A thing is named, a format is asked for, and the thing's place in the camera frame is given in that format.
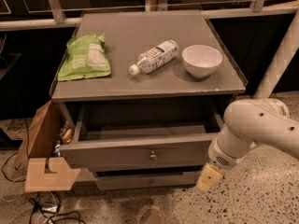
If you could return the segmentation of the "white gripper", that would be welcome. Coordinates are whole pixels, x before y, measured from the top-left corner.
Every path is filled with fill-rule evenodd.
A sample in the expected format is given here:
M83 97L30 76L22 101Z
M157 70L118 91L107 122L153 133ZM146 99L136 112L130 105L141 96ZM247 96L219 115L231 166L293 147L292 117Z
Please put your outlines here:
M222 179L221 169L231 170L243 161L242 158L233 158L222 151L217 138L208 148L208 157L211 163L205 164L196 183L196 187L201 191L209 191Z

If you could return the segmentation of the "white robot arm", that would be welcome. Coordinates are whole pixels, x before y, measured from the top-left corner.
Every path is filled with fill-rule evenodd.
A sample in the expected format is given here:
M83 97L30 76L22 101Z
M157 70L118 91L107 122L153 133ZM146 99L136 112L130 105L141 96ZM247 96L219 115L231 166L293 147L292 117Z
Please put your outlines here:
M298 48L299 10L253 97L234 101L225 109L223 127L209 146L209 162L196 183L201 191L215 186L225 170L234 168L261 145L299 159L299 122L290 118L287 106L270 97Z

